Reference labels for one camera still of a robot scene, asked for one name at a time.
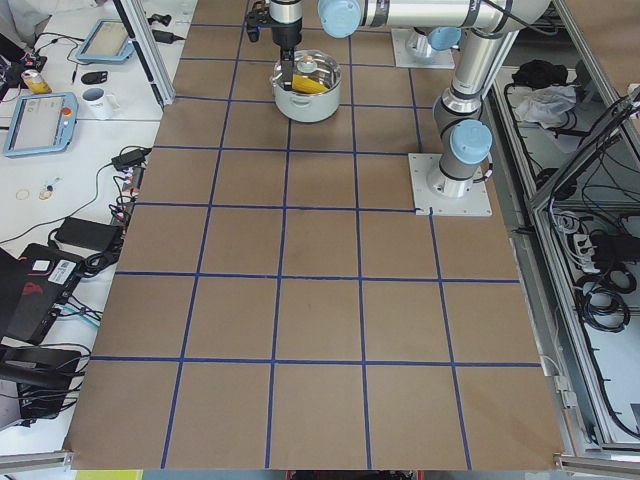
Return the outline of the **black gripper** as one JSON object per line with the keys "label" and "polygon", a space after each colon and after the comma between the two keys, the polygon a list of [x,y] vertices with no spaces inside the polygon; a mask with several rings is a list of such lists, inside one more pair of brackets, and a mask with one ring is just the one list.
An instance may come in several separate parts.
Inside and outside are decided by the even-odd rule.
{"label": "black gripper", "polygon": [[280,48],[282,88],[291,90],[295,66],[295,48],[302,41],[302,21],[294,23],[274,22],[271,25],[273,42]]}

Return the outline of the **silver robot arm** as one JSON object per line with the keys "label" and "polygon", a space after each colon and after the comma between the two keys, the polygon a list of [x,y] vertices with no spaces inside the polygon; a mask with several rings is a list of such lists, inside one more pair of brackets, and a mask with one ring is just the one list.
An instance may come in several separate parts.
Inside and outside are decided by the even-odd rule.
{"label": "silver robot arm", "polygon": [[490,74],[500,67],[506,37],[535,23],[547,1],[446,1],[449,16],[439,26],[461,26],[466,31],[459,64],[450,86],[434,107],[443,154],[427,176],[434,192],[444,198],[464,197],[492,145],[492,133],[480,121],[482,95]]}
{"label": "silver robot arm", "polygon": [[[498,28],[505,1],[320,1],[323,30],[334,38],[352,35],[360,27],[453,26]],[[274,42],[280,47],[283,88],[292,89],[295,49],[301,42],[303,3],[270,1],[268,19]]]}

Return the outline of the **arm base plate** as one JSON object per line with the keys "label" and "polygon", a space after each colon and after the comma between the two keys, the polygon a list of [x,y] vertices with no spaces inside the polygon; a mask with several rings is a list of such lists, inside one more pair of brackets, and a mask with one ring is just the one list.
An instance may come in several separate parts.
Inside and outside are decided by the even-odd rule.
{"label": "arm base plate", "polygon": [[414,29],[392,29],[395,66],[401,68],[452,70],[455,62],[452,50],[436,50],[428,36]]}
{"label": "arm base plate", "polygon": [[492,208],[479,165],[471,179],[452,180],[440,170],[441,154],[408,155],[414,210],[422,216],[490,217]]}

